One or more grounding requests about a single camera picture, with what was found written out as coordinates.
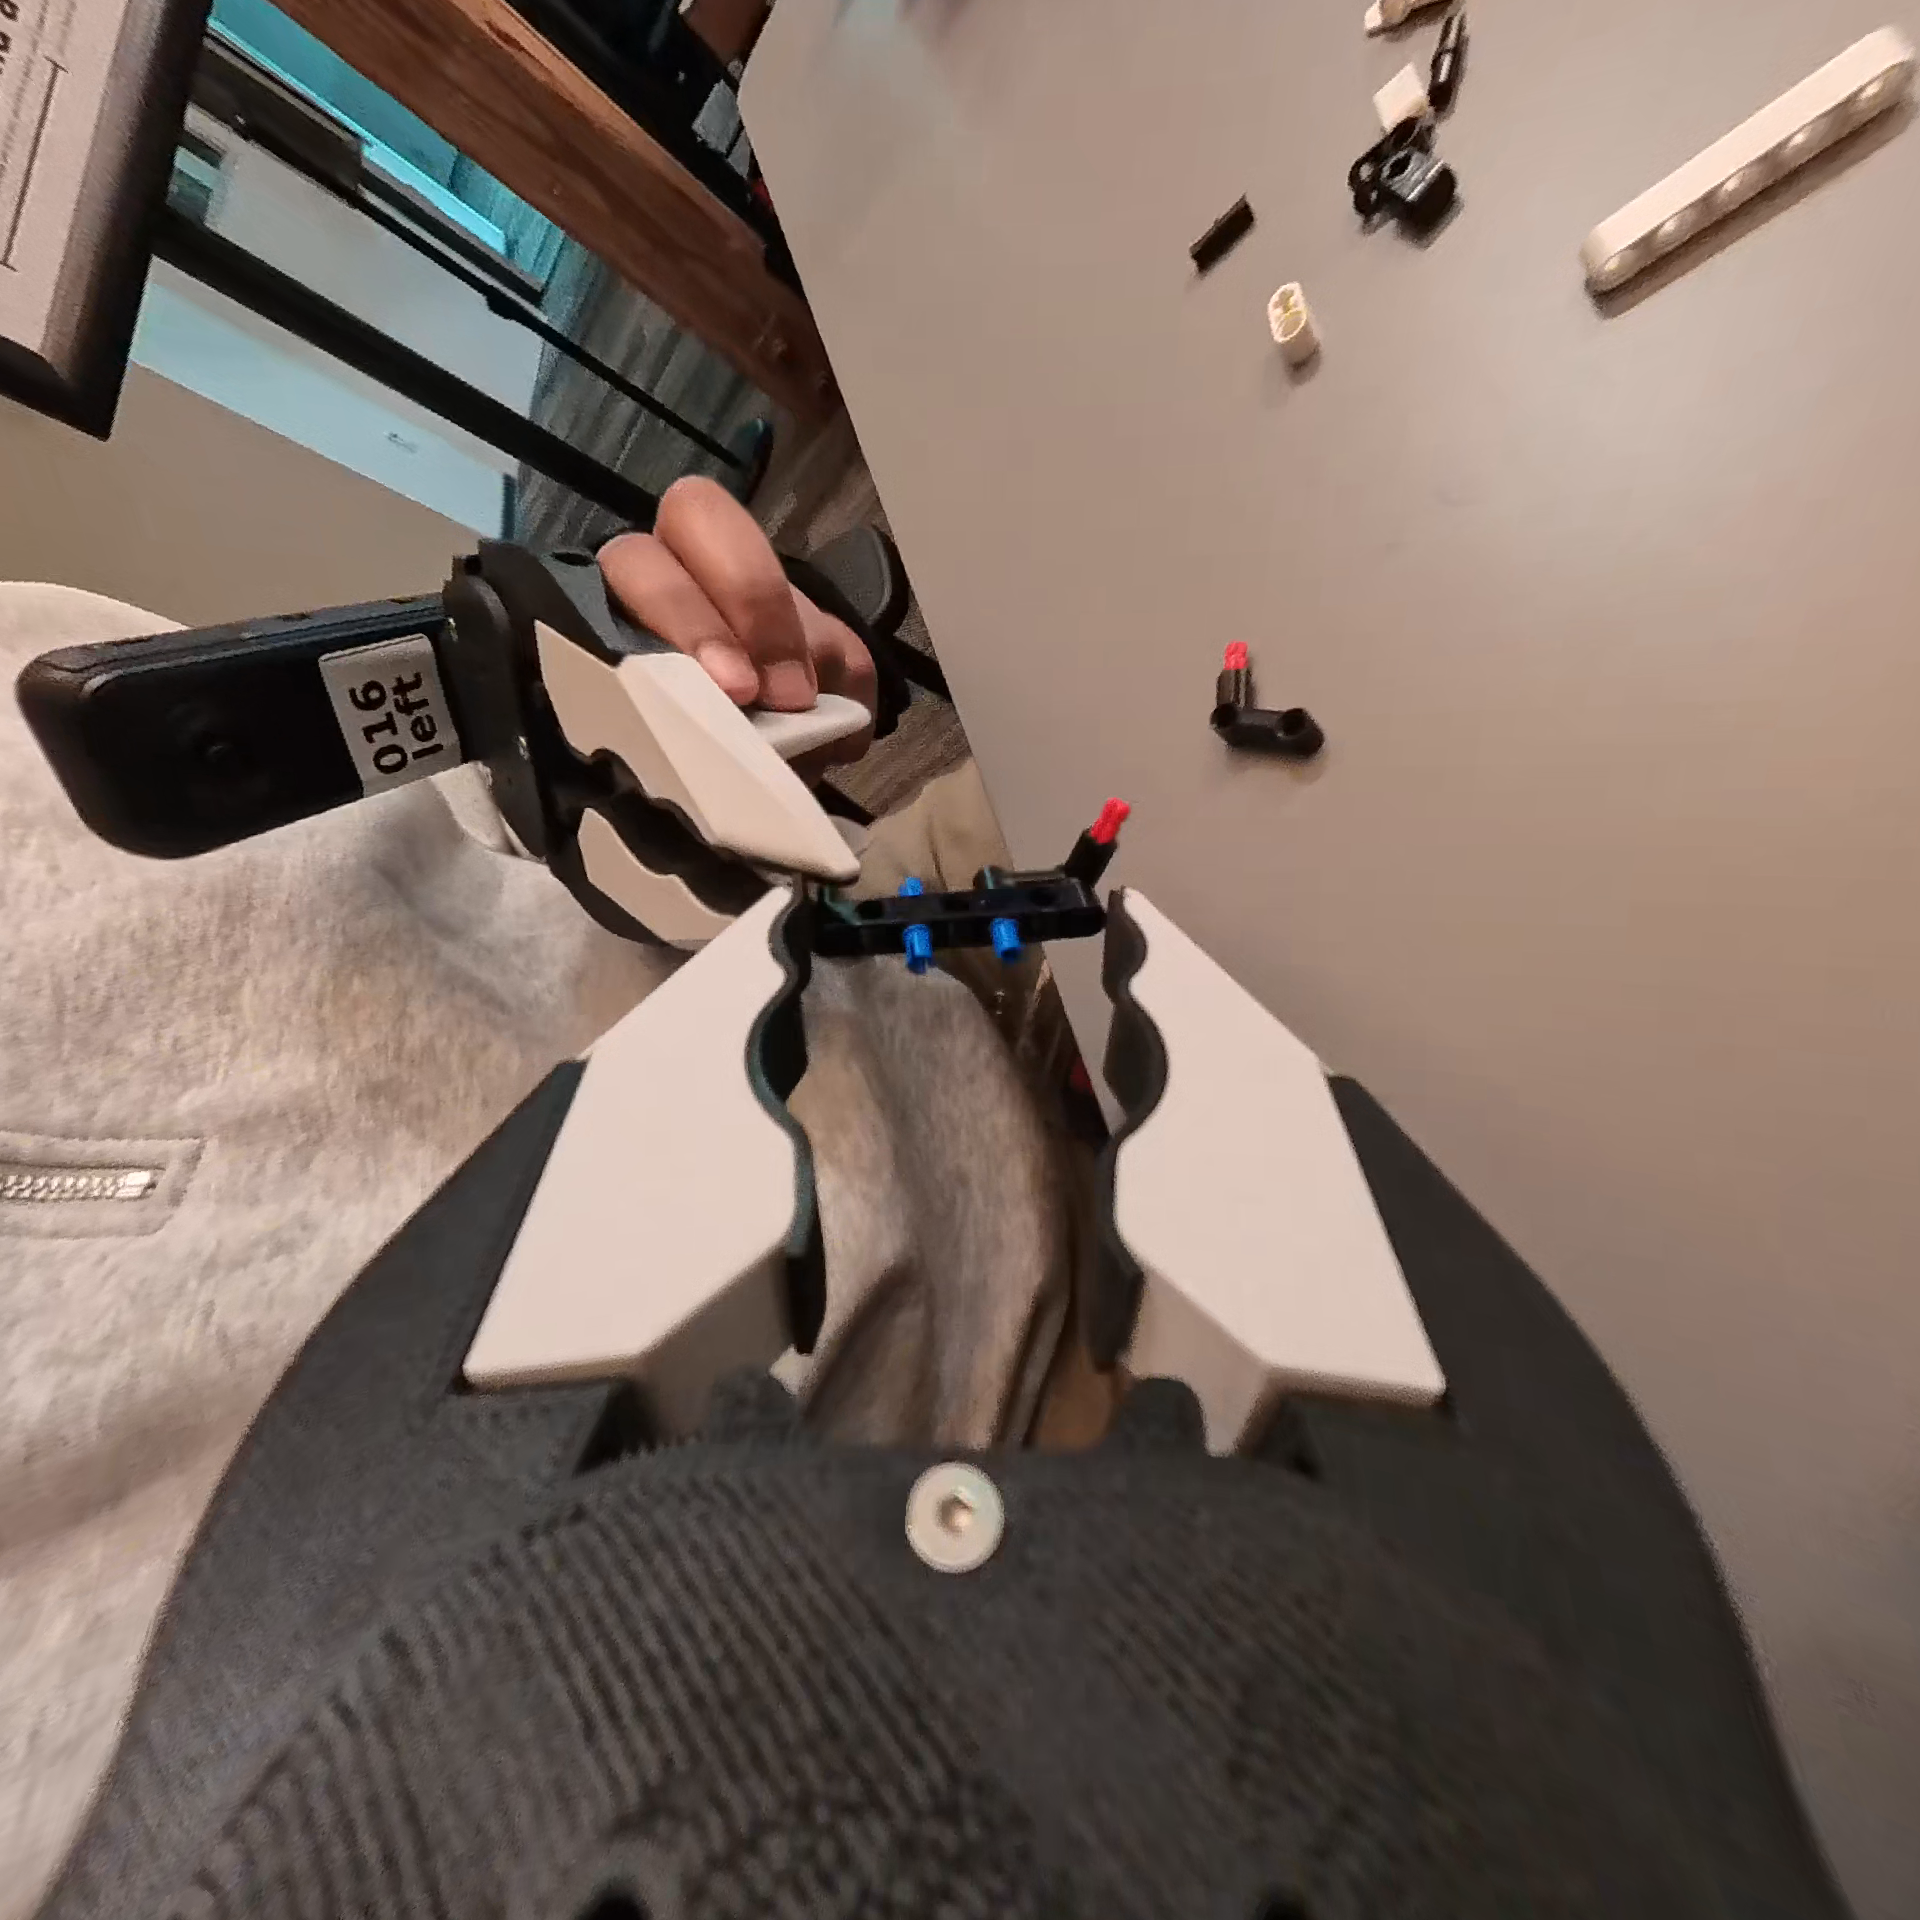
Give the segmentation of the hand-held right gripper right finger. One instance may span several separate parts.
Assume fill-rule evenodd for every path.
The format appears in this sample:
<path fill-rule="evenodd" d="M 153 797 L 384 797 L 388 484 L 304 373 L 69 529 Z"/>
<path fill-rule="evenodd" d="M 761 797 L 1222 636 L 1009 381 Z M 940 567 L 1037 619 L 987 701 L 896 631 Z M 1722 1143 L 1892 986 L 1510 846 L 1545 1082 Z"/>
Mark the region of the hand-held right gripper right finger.
<path fill-rule="evenodd" d="M 1424 1329 L 1318 1056 L 1145 893 L 1100 947 L 1096 1363 L 1175 1383 L 1206 1449 L 1262 1445 L 1283 1402 L 1439 1410 Z"/>

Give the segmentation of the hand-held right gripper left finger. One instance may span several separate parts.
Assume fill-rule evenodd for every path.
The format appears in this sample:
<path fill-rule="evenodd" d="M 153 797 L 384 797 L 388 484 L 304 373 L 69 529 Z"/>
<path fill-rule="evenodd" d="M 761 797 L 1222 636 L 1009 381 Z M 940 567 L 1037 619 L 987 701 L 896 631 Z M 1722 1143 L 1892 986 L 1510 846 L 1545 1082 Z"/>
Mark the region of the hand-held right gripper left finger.
<path fill-rule="evenodd" d="M 586 1051 L 467 1388 L 614 1383 L 650 1428 L 699 1428 L 726 1377 L 796 1348 L 809 1161 L 757 1056 L 800 990 L 796 904 L 767 893 Z"/>

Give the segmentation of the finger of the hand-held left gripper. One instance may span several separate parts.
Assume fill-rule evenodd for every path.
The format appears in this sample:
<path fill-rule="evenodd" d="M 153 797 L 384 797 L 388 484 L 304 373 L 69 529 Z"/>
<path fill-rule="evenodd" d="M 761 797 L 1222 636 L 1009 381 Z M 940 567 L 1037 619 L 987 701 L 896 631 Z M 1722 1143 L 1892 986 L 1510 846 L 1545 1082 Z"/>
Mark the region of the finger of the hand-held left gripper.
<path fill-rule="evenodd" d="M 586 809 L 576 832 L 576 900 L 604 932 L 657 947 L 709 947 L 764 897 L 794 894 L 773 875 L 712 848 L 634 848 L 604 809 Z"/>
<path fill-rule="evenodd" d="M 536 658 L 566 744 L 620 764 L 702 846 L 817 883 L 858 875 L 813 792 L 695 661 L 676 651 L 604 661 L 541 622 Z"/>

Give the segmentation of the black lego beam blue pins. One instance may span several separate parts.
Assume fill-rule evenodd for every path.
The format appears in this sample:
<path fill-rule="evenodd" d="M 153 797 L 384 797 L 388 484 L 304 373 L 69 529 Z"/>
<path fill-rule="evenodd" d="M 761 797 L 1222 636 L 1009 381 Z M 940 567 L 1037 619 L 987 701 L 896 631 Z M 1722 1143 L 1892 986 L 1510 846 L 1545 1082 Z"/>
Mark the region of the black lego beam blue pins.
<path fill-rule="evenodd" d="M 913 972 L 927 972 L 938 958 L 961 952 L 1015 962 L 1031 947 L 1095 942 L 1103 929 L 1107 908 L 1095 885 L 1062 869 L 984 869 L 969 888 L 906 878 L 892 894 L 817 893 L 809 900 L 813 958 L 896 958 Z"/>

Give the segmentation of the black lego connector red axle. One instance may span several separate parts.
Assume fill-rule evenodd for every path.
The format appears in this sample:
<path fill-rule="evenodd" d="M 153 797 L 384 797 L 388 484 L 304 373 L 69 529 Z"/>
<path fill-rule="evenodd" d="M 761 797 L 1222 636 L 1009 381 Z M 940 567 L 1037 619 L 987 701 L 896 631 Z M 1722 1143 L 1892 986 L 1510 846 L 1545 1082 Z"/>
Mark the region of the black lego connector red axle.
<path fill-rule="evenodd" d="M 1309 710 L 1265 710 L 1258 701 L 1252 651 L 1233 640 L 1213 697 L 1213 734 L 1236 751 L 1283 760 L 1317 760 L 1327 734 Z"/>

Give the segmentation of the black lego connector with holes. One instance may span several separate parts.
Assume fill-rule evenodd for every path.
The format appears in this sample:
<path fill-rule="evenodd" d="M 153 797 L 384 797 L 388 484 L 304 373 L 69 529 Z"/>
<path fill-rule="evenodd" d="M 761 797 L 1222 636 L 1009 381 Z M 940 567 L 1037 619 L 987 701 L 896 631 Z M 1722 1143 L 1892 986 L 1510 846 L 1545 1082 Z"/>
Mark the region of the black lego connector with holes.
<path fill-rule="evenodd" d="M 1388 127 L 1349 167 L 1349 200 L 1363 223 L 1407 218 L 1433 195 L 1433 127 L 1424 114 Z"/>

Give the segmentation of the white lego beam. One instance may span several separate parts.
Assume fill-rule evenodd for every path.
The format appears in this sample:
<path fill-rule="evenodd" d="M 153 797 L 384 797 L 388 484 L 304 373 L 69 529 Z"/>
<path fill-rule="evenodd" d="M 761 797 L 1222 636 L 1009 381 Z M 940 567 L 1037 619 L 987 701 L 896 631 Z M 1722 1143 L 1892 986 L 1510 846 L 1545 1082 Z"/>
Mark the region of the white lego beam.
<path fill-rule="evenodd" d="M 1913 79 L 1916 45 L 1908 34 L 1881 28 L 1855 41 L 1603 215 L 1578 253 L 1588 294 L 1597 300 L 1620 294 L 1838 140 L 1903 105 Z"/>

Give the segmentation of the person's left hand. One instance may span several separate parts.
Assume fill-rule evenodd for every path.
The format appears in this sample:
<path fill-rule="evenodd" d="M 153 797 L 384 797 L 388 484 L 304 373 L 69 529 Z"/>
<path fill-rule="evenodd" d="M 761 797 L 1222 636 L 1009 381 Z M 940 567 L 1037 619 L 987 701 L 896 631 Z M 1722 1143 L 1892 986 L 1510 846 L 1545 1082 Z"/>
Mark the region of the person's left hand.
<path fill-rule="evenodd" d="M 757 518 L 714 481 L 661 494 L 657 524 L 599 549 L 619 609 L 695 661 L 737 710 L 805 713 L 823 693 L 879 713 L 869 646 L 790 586 Z"/>

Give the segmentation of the person's tan trousers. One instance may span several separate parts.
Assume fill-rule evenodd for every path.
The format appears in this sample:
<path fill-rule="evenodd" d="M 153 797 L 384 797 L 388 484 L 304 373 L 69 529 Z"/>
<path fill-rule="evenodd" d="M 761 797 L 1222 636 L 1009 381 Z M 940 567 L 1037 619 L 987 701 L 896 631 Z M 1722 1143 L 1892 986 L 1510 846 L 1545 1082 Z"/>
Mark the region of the person's tan trousers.
<path fill-rule="evenodd" d="M 927 878 L 961 888 L 981 869 L 1001 869 L 1009 848 L 975 760 L 934 776 L 914 801 L 877 828 L 866 883 Z M 1069 1029 L 1058 983 L 1039 947 L 1015 961 L 991 952 L 951 952 L 938 968 L 968 986 L 991 1019 L 1027 1104 L 1041 1126 L 1039 1177 L 1039 1306 L 1021 1354 L 1004 1440 L 1045 1452 L 1077 1452 L 1103 1436 L 1120 1402 L 1120 1377 L 1096 1371 L 1086 1338 L 1092 1285 L 1092 1148 L 1096 1117 L 1076 1074 L 1086 1059 Z"/>

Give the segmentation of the person's grey hoodie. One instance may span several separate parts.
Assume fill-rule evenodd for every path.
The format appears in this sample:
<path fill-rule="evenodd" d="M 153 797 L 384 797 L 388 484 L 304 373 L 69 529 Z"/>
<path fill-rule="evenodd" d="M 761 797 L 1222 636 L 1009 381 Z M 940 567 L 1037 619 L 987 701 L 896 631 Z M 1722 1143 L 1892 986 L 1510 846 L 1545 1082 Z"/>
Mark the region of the person's grey hoodie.
<path fill-rule="evenodd" d="M 257 1404 L 487 1132 L 676 969 L 604 935 L 477 771 L 230 851 L 96 841 L 3 701 L 3 1918 L 118 1744 Z M 794 1094 L 829 1312 L 782 1377 L 857 1445 L 1012 1445 L 1076 1229 L 1027 1040 L 975 990 L 823 962 Z"/>

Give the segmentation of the framed marker sign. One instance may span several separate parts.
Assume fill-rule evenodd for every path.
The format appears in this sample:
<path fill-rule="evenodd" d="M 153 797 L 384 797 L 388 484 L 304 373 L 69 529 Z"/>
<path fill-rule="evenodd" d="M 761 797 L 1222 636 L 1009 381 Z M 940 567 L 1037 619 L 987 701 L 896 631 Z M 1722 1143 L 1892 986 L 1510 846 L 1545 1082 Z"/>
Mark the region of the framed marker sign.
<path fill-rule="evenodd" d="M 116 427 L 209 5 L 3 5 L 3 395 Z"/>

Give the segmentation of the wooden post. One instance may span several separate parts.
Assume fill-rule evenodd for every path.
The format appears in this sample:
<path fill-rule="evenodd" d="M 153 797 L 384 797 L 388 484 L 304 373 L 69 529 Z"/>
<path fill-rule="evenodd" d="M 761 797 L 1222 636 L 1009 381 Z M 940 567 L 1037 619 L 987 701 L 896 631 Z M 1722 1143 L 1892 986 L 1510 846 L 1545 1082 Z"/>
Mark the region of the wooden post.
<path fill-rule="evenodd" d="M 714 191 L 511 5 L 282 5 L 366 81 L 608 260 L 783 411 L 842 395 L 742 186 Z"/>

